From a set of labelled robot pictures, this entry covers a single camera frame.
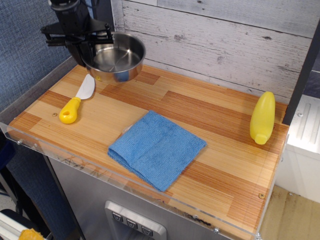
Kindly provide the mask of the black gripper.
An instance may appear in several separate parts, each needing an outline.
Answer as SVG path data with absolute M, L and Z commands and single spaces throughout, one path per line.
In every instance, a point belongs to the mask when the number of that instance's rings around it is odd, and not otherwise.
M 93 64 L 95 45 L 113 44 L 114 36 L 108 23 L 93 19 L 87 6 L 52 6 L 58 22 L 43 26 L 40 31 L 49 46 L 63 46 L 82 67 Z M 83 60 L 77 45 L 83 43 Z

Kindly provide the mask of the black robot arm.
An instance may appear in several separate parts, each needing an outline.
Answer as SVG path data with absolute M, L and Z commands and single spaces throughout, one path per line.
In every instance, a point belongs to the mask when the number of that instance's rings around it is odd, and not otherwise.
M 78 65 L 93 66 L 96 46 L 113 44 L 110 25 L 90 16 L 84 0 L 51 0 L 58 22 L 40 29 L 49 47 L 64 46 Z

